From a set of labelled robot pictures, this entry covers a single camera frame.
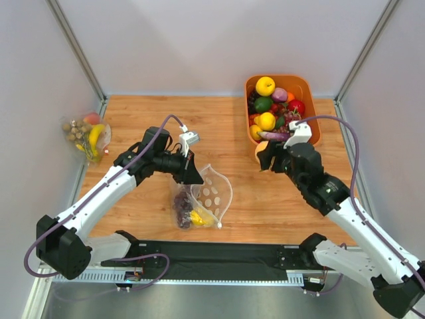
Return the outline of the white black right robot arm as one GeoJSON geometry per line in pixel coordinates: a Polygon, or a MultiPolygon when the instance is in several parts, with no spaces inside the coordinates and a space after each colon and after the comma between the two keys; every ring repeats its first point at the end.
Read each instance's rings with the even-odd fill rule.
{"type": "Polygon", "coordinates": [[[321,155],[311,144],[264,141],[256,146],[255,158],[261,170],[286,174],[309,206],[361,248],[349,252],[314,233],[301,244],[313,262],[372,289],[376,302],[395,318],[414,310],[424,296],[424,262],[379,226],[340,179],[325,172],[321,155]]]}

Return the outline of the orange yellow fake peach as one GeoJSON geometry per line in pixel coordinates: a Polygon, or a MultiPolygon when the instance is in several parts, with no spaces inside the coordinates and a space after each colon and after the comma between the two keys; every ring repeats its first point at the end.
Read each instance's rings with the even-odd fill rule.
{"type": "Polygon", "coordinates": [[[260,153],[260,152],[263,152],[266,148],[267,148],[267,146],[268,146],[268,141],[261,141],[257,146],[256,146],[256,148],[255,148],[255,150],[254,150],[254,157],[255,157],[255,160],[258,162],[258,163],[260,163],[260,159],[259,159],[259,157],[258,157],[258,154],[260,153]]]}

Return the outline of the clear polka dot zip bag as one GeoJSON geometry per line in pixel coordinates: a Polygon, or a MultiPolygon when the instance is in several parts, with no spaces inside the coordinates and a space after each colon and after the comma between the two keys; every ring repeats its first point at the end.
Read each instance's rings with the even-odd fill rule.
{"type": "MultiPolygon", "coordinates": [[[[177,226],[176,214],[173,209],[174,197],[181,191],[186,191],[192,202],[193,209],[202,207],[215,219],[212,228],[221,229],[222,219],[227,212],[233,198],[233,189],[228,178],[216,171],[212,165],[207,164],[200,170],[204,183],[202,185],[183,185],[170,181],[171,212],[177,226]]],[[[189,229],[209,228],[197,227],[191,223],[189,229]]]]}

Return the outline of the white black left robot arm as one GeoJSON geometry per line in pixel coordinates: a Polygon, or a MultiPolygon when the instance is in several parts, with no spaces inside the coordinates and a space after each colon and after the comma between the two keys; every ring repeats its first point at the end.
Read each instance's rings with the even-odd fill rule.
{"type": "Polygon", "coordinates": [[[58,274],[73,280],[87,266],[129,257],[133,237],[123,231],[100,239],[89,234],[98,221],[125,195],[154,172],[168,173],[183,185],[201,185],[191,145],[198,133],[183,130],[178,150],[169,151],[170,133],[152,126],[141,141],[121,153],[107,174],[83,198],[57,217],[45,215],[36,226],[36,255],[58,274]]]}

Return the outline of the dark purple fake grapes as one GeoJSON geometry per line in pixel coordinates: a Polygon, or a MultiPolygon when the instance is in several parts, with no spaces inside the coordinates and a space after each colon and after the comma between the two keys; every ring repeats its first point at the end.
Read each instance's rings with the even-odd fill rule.
{"type": "Polygon", "coordinates": [[[177,226],[181,229],[189,229],[192,223],[193,205],[186,191],[181,191],[174,197],[173,209],[176,214],[177,226]]]}

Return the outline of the small yellow fake lemon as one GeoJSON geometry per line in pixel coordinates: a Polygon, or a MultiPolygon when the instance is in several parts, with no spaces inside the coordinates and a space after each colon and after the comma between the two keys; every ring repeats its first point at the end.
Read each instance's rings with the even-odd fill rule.
{"type": "Polygon", "coordinates": [[[196,207],[190,212],[191,223],[197,227],[212,227],[215,224],[214,217],[202,207],[196,207]]]}

